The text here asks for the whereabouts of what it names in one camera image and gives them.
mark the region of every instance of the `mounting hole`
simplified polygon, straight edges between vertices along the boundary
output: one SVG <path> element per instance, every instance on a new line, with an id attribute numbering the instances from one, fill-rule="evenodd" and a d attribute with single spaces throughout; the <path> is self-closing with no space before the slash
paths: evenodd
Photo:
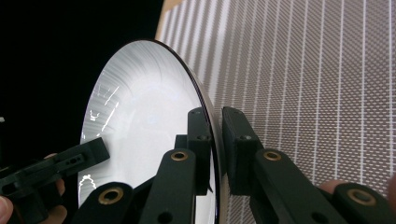
<path id="1" fill-rule="evenodd" d="M 350 189 L 347 192 L 347 196 L 355 201 L 356 203 L 366 205 L 366 206 L 373 206 L 376 204 L 375 197 L 370 193 L 361 190 L 361 189 Z"/>
<path id="2" fill-rule="evenodd" d="M 327 219 L 326 216 L 324 216 L 321 213 L 314 212 L 311 217 L 317 222 L 317 223 L 329 223 L 329 219 Z"/>
<path id="3" fill-rule="evenodd" d="M 123 196 L 122 188 L 115 187 L 106 189 L 99 195 L 99 203 L 101 204 L 113 204 L 118 202 Z"/>
<path id="4" fill-rule="evenodd" d="M 178 151 L 178 152 L 174 152 L 171 155 L 172 160 L 174 161 L 184 161 L 189 157 L 189 155 L 187 155 L 187 153 L 182 152 L 182 151 Z"/>
<path id="5" fill-rule="evenodd" d="M 280 159 L 282 158 L 279 153 L 274 151 L 266 151 L 264 152 L 263 156 L 268 161 L 280 161 Z"/>
<path id="6" fill-rule="evenodd" d="M 173 217 L 169 212 L 163 212 L 158 216 L 158 222 L 160 223 L 170 223 Z"/>

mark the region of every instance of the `brass screw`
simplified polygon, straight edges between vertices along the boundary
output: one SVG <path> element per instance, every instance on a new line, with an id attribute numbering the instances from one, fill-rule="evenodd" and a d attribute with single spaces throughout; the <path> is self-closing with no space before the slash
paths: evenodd
<path id="1" fill-rule="evenodd" d="M 274 151 L 266 151 L 266 152 L 264 152 L 263 156 L 268 161 L 280 161 L 280 159 L 282 159 L 280 154 L 277 152 L 274 152 Z"/>
<path id="2" fill-rule="evenodd" d="M 122 188 L 115 187 L 111 189 L 106 189 L 99 195 L 99 203 L 101 204 L 113 204 L 118 202 L 123 196 Z"/>
<path id="3" fill-rule="evenodd" d="M 184 161 L 189 157 L 189 155 L 187 155 L 187 153 L 182 152 L 182 151 L 178 151 L 178 152 L 174 152 L 171 155 L 172 160 L 174 161 Z"/>
<path id="4" fill-rule="evenodd" d="M 347 191 L 347 196 L 349 196 L 349 198 L 355 201 L 356 203 L 362 205 L 373 206 L 376 204 L 375 197 L 370 193 L 361 189 L 349 189 Z"/>

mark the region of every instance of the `black clamp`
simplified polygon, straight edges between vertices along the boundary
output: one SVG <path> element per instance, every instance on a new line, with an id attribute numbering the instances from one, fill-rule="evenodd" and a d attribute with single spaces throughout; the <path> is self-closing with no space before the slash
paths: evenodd
<path id="1" fill-rule="evenodd" d="M 222 110 L 231 194 L 250 196 L 257 223 L 396 223 L 388 201 L 347 183 L 330 195 L 305 177 L 283 152 L 264 149 L 244 113 Z"/>
<path id="2" fill-rule="evenodd" d="M 0 195 L 14 203 L 8 223 L 38 223 L 63 203 L 55 181 L 109 158 L 102 138 L 71 147 L 41 161 L 8 166 L 0 171 Z"/>

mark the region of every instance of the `striped backdrop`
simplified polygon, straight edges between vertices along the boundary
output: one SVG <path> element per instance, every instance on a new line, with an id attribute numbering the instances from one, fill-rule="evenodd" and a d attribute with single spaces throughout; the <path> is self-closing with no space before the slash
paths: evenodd
<path id="1" fill-rule="evenodd" d="M 159 40 L 219 115 L 242 110 L 263 145 L 313 184 L 344 179 L 386 196 L 396 171 L 395 20 L 387 0 L 184 0 L 164 14 Z M 230 198 L 227 220 L 254 223 L 248 197 Z"/>

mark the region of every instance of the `finger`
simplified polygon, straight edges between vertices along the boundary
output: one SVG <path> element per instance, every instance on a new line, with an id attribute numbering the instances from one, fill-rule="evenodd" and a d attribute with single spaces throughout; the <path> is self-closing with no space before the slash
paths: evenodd
<path id="1" fill-rule="evenodd" d="M 393 210 L 394 214 L 396 214 L 396 174 L 389 182 L 388 200 L 390 208 Z"/>
<path id="2" fill-rule="evenodd" d="M 0 196 L 0 224 L 6 224 L 8 222 L 13 209 L 12 202 L 8 198 Z"/>
<path id="3" fill-rule="evenodd" d="M 57 205 L 49 210 L 49 217 L 40 224 L 61 224 L 67 216 L 67 210 L 62 205 Z"/>
<path id="4" fill-rule="evenodd" d="M 64 186 L 64 180 L 63 179 L 58 179 L 58 180 L 56 180 L 55 184 L 56 184 L 56 188 L 59 191 L 59 194 L 61 196 L 64 195 L 64 192 L 66 191 L 66 188 Z"/>
<path id="5" fill-rule="evenodd" d="M 319 188 L 323 189 L 324 191 L 327 191 L 330 194 L 333 194 L 335 187 L 337 187 L 340 184 L 345 184 L 345 183 L 347 183 L 345 180 L 334 179 L 334 180 L 329 180 L 329 181 L 322 183 L 321 185 L 319 185 Z"/>
<path id="6" fill-rule="evenodd" d="M 47 159 L 47 158 L 49 158 L 49 157 L 53 157 L 53 156 L 55 156 L 55 155 L 56 155 L 56 153 L 51 153 L 51 154 L 49 154 L 48 156 L 44 157 L 44 159 Z M 55 182 L 55 184 L 56 184 L 56 188 L 57 188 L 58 191 L 59 191 L 59 194 L 60 194 L 61 196 L 64 195 L 64 192 L 65 192 L 64 181 L 63 181 L 62 179 L 58 179 L 58 180 Z"/>
<path id="7" fill-rule="evenodd" d="M 51 154 L 49 154 L 48 156 L 44 157 L 44 159 L 47 159 L 47 158 L 49 158 L 49 157 L 53 157 L 53 156 L 55 156 L 55 155 L 56 155 L 56 153 L 51 153 Z"/>

